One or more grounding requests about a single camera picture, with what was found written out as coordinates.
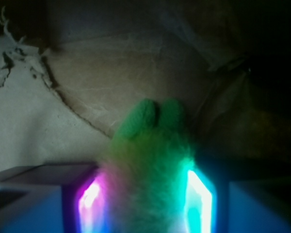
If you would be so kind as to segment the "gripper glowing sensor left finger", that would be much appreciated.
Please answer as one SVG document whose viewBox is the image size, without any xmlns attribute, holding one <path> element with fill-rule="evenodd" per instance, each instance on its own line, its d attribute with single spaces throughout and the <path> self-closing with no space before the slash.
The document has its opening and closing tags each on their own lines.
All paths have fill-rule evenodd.
<svg viewBox="0 0 291 233">
<path fill-rule="evenodd" d="M 95 163 L 0 171 L 0 233 L 107 233 Z"/>
</svg>

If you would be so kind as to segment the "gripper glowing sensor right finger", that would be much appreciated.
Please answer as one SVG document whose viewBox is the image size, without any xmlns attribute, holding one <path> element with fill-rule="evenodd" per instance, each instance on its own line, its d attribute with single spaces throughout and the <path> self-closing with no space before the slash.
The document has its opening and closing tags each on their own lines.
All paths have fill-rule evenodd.
<svg viewBox="0 0 291 233">
<path fill-rule="evenodd" d="M 210 193 L 210 233 L 291 233 L 291 164 L 195 157 Z"/>
</svg>

